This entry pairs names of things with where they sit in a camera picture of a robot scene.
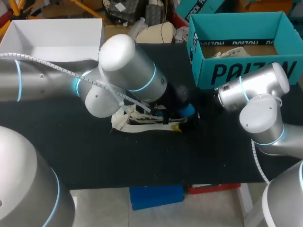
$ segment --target blue led ring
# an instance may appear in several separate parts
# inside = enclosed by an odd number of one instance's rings
[[[21,95],[22,95],[22,78],[21,78],[21,69],[20,69],[20,63],[17,60],[14,60],[16,63],[17,71],[18,71],[18,77],[19,77],[19,91],[18,91],[18,98],[17,102],[20,101]]]
[[[55,203],[55,205],[54,205],[54,207],[53,207],[53,210],[52,210],[50,216],[48,217],[48,219],[46,220],[46,222],[44,223],[44,225],[43,225],[42,227],[46,227],[46,226],[49,224],[49,222],[51,221],[51,219],[53,218],[53,215],[54,215],[54,213],[55,213],[55,211],[56,211],[56,209],[57,209],[58,202],[59,202],[59,197],[60,197],[60,184],[59,184],[59,179],[58,179],[58,176],[57,176],[57,174],[55,173],[55,171],[54,171],[53,169],[52,169],[52,171],[53,171],[53,173],[55,174],[56,179],[57,179],[57,185],[58,185],[57,199],[56,199],[56,203]]]
[[[145,84],[145,85],[144,85],[142,88],[137,89],[137,90],[129,90],[130,92],[138,92],[138,91],[141,91],[141,90],[145,89],[147,86],[149,86],[149,85],[150,85],[150,83],[151,83],[151,82],[152,82],[152,80],[154,79],[154,77],[155,77],[155,75],[156,75],[156,72],[157,72],[157,68],[156,68],[155,63],[153,63],[153,65],[154,65],[154,72],[153,72],[153,76],[152,76],[151,80],[150,80],[150,81],[148,81],[148,83],[147,83],[147,84]]]
[[[303,161],[301,162],[300,169],[299,169],[300,185],[301,185],[301,190],[303,191],[302,166],[303,166]]]
[[[285,131],[285,127],[284,127],[284,125],[283,125],[283,131],[282,131],[281,135],[279,136],[278,139],[276,139],[275,141],[273,141],[273,142],[271,142],[271,143],[266,143],[266,144],[261,144],[261,143],[257,143],[257,142],[255,142],[255,143],[258,144],[258,145],[262,145],[262,146],[272,145],[272,144],[276,143],[279,139],[281,139],[281,137],[282,137],[283,134],[284,134],[284,131]]]
[[[83,73],[83,74],[81,75],[81,77],[86,76],[86,75],[89,74],[90,72],[92,72],[92,70],[86,71],[85,73]],[[77,95],[78,95],[79,97],[80,97],[80,94],[79,94],[79,84],[80,84],[80,81],[81,81],[81,79],[78,79],[77,84],[76,84],[76,92],[77,92]]]
[[[245,96],[246,100],[249,101],[249,99],[248,99],[248,97],[247,97],[247,94],[246,94],[246,92],[245,92],[245,90],[244,90],[244,86],[243,86],[243,84],[242,84],[242,76],[239,77],[239,82],[240,82],[240,85],[241,85],[241,88],[242,88],[242,91],[243,91],[243,93],[244,93],[244,96]]]

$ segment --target open box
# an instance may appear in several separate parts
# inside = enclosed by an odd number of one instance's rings
[[[23,53],[52,62],[98,60],[102,19],[13,20],[0,53]]]
[[[211,58],[238,46],[251,56]],[[205,89],[272,62],[282,65],[291,85],[303,73],[303,41],[283,12],[192,15],[187,51],[196,85]]]
[[[189,22],[190,16],[198,13],[215,13],[224,0],[183,0],[176,8],[176,12]]]

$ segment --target white cable wrap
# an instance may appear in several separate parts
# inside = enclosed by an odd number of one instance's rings
[[[263,177],[264,181],[269,184],[269,180],[267,179],[267,177],[265,176],[261,166],[260,166],[260,163],[258,161],[258,157],[257,157],[257,153],[256,153],[256,147],[255,147],[255,142],[253,140],[251,140],[251,148],[252,148],[252,153],[254,155],[254,159],[255,159],[255,163],[256,163],[256,166],[261,174],[261,176]]]
[[[38,62],[38,63],[40,63],[42,65],[46,65],[46,66],[48,66],[50,68],[53,68],[53,69],[55,69],[57,71],[63,72],[65,74],[68,74],[68,75],[73,76],[75,78],[78,78],[78,79],[84,80],[84,81],[86,81],[88,83],[91,83],[93,85],[96,85],[97,87],[100,87],[102,89],[111,91],[110,87],[105,86],[105,85],[103,85],[103,84],[101,84],[99,82],[96,82],[94,80],[85,78],[85,77],[83,77],[83,76],[81,76],[81,75],[79,75],[77,73],[74,73],[72,71],[64,69],[64,68],[62,68],[62,67],[60,67],[58,65],[52,64],[52,63],[50,63],[48,61],[44,61],[44,60],[39,59],[39,58],[32,57],[32,56],[27,55],[27,54],[22,54],[22,53],[0,53],[0,59],[35,61],[35,62]],[[137,100],[135,100],[135,99],[133,99],[131,97],[128,97],[127,95],[124,95],[124,94],[122,94],[120,92],[117,92],[117,91],[113,91],[113,92],[116,95],[118,95],[118,96],[120,96],[120,97],[122,97],[122,98],[124,98],[124,99],[126,99],[126,100],[128,100],[128,101],[130,101],[130,102],[132,102],[132,103],[134,103],[134,104],[136,104],[138,106],[140,106],[145,111],[147,111],[149,113],[151,112],[150,108],[146,107],[145,105],[143,105],[142,103],[138,102]]]

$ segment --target metal cylinder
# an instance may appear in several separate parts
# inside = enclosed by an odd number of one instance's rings
[[[257,95],[281,97],[288,91],[287,76],[281,65],[274,62],[218,87],[218,98],[227,111],[235,111]]]
[[[115,35],[103,44],[99,67],[109,83],[147,103],[158,100],[167,87],[162,72],[128,35]]]
[[[261,145],[277,141],[284,132],[280,106],[271,95],[252,98],[240,113],[240,123],[250,137]]]
[[[284,123],[283,136],[270,145],[257,145],[269,155],[287,155],[303,159],[303,127]]]
[[[73,96],[73,77],[32,61],[0,60],[0,101]]]
[[[26,138],[0,127],[0,157],[0,226],[73,225],[71,194]]]
[[[273,179],[263,194],[262,209],[267,223],[275,227],[303,226],[303,179],[299,162]]]
[[[110,86],[114,91],[124,93],[124,91],[114,85],[107,84],[101,77],[98,67],[88,71],[85,78],[98,81],[99,83]],[[113,115],[120,109],[123,98],[113,95],[110,91],[97,87],[85,81],[77,81],[77,94],[84,102],[87,110],[95,117],[104,118]]]

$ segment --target blue object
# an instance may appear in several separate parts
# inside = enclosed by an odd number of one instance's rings
[[[177,6],[176,12],[187,22],[190,16],[199,13],[215,13],[224,0],[184,0]]]
[[[178,112],[182,117],[190,117],[195,114],[195,111],[195,108],[191,104],[182,109],[178,109]]]
[[[201,46],[274,45],[278,55],[205,58]],[[192,15],[187,52],[196,85],[210,89],[259,67],[278,62],[290,85],[303,72],[303,41],[284,12],[219,13]]]
[[[181,202],[184,190],[178,186],[133,187],[129,188],[133,210]]]

